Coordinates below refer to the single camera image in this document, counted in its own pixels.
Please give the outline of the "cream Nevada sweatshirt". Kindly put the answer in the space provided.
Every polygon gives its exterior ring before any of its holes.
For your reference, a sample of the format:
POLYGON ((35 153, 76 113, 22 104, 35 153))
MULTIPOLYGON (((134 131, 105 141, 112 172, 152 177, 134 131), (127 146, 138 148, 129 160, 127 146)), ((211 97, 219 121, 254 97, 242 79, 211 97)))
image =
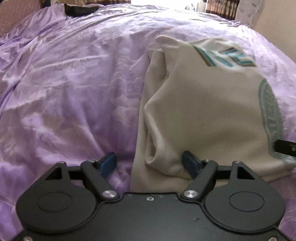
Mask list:
POLYGON ((292 172, 295 160, 273 150, 283 137, 278 102, 240 46, 168 36, 156 43, 140 101, 133 192, 182 192, 192 181, 184 151, 220 165, 241 161, 266 181, 292 172))

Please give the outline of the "purple bed sheet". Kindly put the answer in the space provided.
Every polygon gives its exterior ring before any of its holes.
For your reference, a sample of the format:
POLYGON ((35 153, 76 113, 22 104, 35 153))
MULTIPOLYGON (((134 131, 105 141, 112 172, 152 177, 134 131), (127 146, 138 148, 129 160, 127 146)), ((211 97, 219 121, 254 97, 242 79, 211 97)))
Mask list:
POLYGON ((22 231, 17 199, 56 162, 115 152, 109 177, 130 187, 138 108, 156 37, 225 38, 251 56, 277 96, 295 141, 295 63, 256 31, 212 14, 115 4, 71 18, 41 9, 1 37, 1 240, 22 231))

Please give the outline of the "white patterned pillow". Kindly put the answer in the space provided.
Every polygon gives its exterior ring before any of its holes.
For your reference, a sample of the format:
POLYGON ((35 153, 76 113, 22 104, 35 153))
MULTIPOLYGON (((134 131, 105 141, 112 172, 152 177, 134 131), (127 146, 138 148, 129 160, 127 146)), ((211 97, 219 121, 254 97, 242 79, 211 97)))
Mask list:
POLYGON ((263 11, 264 3, 265 0, 240 0, 235 20, 249 28, 253 28, 263 11))

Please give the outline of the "right striped curtain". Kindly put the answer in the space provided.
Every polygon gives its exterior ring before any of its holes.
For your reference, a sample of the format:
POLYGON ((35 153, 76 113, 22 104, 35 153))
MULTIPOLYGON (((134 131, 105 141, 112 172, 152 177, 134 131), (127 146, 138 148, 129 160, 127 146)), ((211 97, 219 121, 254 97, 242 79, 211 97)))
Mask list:
POLYGON ((235 20, 240 0, 208 0, 205 12, 227 20, 235 20))

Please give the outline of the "black cloth on bed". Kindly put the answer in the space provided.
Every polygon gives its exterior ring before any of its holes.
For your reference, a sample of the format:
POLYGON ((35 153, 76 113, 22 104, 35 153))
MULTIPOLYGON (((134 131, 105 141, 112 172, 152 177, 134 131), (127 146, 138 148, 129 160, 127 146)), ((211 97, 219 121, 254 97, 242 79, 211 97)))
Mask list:
POLYGON ((84 6, 70 6, 64 4, 65 14, 71 17, 87 16, 95 13, 99 9, 99 6, 84 7, 84 6))

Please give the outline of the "pink quilted cushion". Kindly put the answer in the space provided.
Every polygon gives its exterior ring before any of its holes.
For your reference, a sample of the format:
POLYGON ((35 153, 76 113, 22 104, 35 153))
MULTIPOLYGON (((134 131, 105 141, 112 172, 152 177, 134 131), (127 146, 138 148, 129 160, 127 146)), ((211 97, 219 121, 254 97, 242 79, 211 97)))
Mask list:
POLYGON ((41 1, 1 1, 1 36, 8 33, 25 17, 41 8, 41 1))

